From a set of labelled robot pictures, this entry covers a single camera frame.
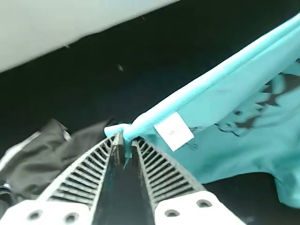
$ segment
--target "screw hole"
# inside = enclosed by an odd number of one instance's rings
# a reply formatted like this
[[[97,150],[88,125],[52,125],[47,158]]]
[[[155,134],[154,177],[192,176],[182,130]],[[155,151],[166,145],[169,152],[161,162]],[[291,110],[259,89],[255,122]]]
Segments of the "screw hole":
[[[178,211],[176,211],[176,210],[167,210],[165,212],[165,216],[166,217],[177,217],[179,215],[180,215],[180,213]]]
[[[207,208],[212,206],[211,202],[205,199],[198,200],[197,205],[199,208]]]
[[[36,210],[36,211],[30,213],[27,219],[30,221],[34,221],[34,220],[40,219],[42,214],[43,214],[42,210]]]
[[[78,213],[69,213],[65,217],[65,224],[73,224],[79,218]]]

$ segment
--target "clothing tag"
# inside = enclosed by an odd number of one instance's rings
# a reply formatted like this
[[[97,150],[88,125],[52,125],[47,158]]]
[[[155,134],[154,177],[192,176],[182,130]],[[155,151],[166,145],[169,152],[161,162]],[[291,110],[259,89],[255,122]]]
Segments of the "clothing tag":
[[[159,124],[154,125],[154,128],[172,151],[176,151],[194,138],[193,133],[177,112]]]

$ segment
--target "dark background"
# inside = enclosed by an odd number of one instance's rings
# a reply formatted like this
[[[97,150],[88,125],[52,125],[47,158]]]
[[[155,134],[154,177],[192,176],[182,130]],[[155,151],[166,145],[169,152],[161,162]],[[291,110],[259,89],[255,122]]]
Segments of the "dark background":
[[[132,122],[299,11],[299,0],[181,1],[1,73],[0,155],[50,118],[71,133],[111,115]],[[126,173],[133,173],[130,167]],[[134,180],[119,180],[120,198],[135,198],[135,187],[121,193]],[[251,225],[299,224],[300,210],[278,202],[268,174],[206,187],[238,216],[254,220]],[[125,224],[126,210],[128,224],[140,224],[138,206],[120,205],[124,210],[112,224]]]

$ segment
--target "turquoise fabric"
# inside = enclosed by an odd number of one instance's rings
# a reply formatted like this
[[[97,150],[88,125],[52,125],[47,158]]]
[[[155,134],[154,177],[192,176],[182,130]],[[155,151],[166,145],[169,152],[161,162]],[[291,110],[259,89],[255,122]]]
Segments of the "turquoise fabric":
[[[123,130],[174,157],[200,182],[267,172],[300,208],[300,14],[203,74]],[[178,112],[194,139],[172,152],[154,125]]]

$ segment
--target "black cloth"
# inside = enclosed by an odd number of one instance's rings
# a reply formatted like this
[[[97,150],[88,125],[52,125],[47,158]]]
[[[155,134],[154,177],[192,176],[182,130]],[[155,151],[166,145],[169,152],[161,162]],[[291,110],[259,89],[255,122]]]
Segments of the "black cloth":
[[[64,138],[66,128],[51,120],[41,134],[28,143],[0,171],[0,177],[12,187],[20,202],[36,199],[43,190],[85,151],[106,138],[104,127],[111,119],[82,129]]]

